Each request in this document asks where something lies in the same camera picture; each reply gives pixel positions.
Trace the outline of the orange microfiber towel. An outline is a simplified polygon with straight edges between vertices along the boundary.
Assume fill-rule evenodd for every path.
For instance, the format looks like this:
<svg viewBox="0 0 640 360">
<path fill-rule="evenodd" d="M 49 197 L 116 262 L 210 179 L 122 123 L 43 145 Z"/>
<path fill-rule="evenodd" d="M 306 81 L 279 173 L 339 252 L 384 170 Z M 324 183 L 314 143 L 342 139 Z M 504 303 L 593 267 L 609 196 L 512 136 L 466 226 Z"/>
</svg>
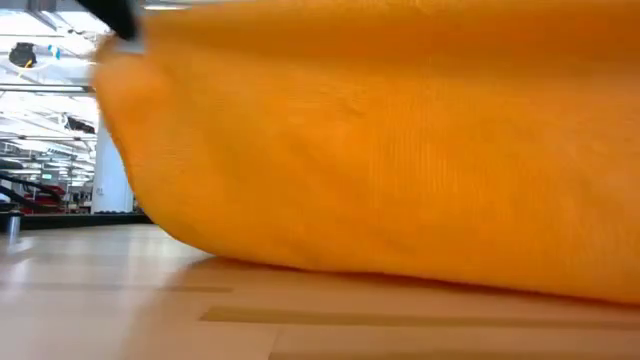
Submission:
<svg viewBox="0 0 640 360">
<path fill-rule="evenodd" d="M 141 30 L 93 85 L 176 239 L 640 304 L 640 0 L 241 0 Z"/>
</svg>

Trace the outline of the black ceiling device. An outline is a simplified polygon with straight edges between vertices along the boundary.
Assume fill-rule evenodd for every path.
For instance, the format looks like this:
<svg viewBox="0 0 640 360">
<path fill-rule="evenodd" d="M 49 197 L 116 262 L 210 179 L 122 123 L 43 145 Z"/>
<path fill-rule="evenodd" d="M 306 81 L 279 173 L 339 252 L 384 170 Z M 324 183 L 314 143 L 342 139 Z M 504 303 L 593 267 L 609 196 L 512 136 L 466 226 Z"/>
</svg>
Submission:
<svg viewBox="0 0 640 360">
<path fill-rule="evenodd" d="M 21 68 L 32 68 L 37 64 L 37 57 L 34 52 L 34 44 L 28 42 L 17 42 L 9 53 L 9 61 Z"/>
</svg>

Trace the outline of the black background railing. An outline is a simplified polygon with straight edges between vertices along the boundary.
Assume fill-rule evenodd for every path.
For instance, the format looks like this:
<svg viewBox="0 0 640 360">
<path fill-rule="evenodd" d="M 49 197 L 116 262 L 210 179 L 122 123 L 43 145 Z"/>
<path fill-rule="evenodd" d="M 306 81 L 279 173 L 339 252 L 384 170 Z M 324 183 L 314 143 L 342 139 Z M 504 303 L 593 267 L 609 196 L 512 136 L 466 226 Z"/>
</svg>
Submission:
<svg viewBox="0 0 640 360">
<path fill-rule="evenodd" d="M 62 197 L 60 196 L 59 193 L 57 193 L 54 189 L 51 189 L 50 187 L 47 187 L 45 185 L 42 185 L 36 182 L 14 178 L 5 174 L 0 174 L 0 180 L 5 180 L 11 183 L 16 183 L 19 185 L 38 189 L 41 193 L 49 195 L 53 201 L 52 205 L 42 205 L 37 203 L 34 200 L 29 200 L 25 198 L 24 196 L 18 194 L 14 190 L 11 190 L 10 188 L 0 185 L 0 194 L 8 197 L 10 200 L 19 204 L 22 207 L 28 208 L 36 212 L 42 212 L 42 213 L 56 212 L 60 208 L 60 205 L 62 203 Z"/>
</svg>

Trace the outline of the red background furniture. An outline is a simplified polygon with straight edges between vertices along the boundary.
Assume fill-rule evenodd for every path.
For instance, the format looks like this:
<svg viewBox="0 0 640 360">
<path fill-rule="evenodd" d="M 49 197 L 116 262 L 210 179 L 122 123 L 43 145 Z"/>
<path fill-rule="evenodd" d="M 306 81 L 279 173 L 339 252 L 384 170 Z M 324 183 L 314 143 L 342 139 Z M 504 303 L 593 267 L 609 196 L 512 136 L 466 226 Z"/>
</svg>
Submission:
<svg viewBox="0 0 640 360">
<path fill-rule="evenodd" d="M 49 213 L 64 213 L 65 212 L 65 204 L 64 197 L 66 192 L 63 188 L 57 185 L 45 185 L 46 189 L 49 189 L 51 192 L 55 192 L 58 198 L 55 198 L 49 192 L 43 192 L 41 189 L 34 188 L 32 186 L 23 185 L 23 195 L 24 197 L 36 203 L 37 205 L 43 207 L 43 209 L 32 209 L 26 206 L 21 207 L 21 211 L 25 214 L 49 214 Z"/>
</svg>

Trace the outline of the black aluminium table frame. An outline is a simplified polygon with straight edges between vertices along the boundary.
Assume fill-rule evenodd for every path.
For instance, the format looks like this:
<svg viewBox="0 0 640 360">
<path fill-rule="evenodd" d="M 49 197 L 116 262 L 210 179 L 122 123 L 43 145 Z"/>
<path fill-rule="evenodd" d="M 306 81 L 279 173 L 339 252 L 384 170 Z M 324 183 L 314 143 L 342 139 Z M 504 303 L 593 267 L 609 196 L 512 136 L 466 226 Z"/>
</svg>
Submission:
<svg viewBox="0 0 640 360">
<path fill-rule="evenodd" d="M 48 230 L 111 225 L 152 224 L 145 214 L 40 214 L 21 215 L 21 230 Z"/>
</svg>

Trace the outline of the silver metal post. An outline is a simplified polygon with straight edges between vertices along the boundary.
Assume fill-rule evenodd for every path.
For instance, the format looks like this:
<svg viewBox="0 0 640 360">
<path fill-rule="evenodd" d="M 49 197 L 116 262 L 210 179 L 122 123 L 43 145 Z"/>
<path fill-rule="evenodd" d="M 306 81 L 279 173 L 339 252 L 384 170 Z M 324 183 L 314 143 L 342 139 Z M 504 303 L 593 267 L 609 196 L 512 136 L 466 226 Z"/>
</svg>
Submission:
<svg viewBox="0 0 640 360">
<path fill-rule="evenodd" d="M 0 225 L 10 242 L 19 237 L 23 214 L 18 210 L 0 212 Z"/>
</svg>

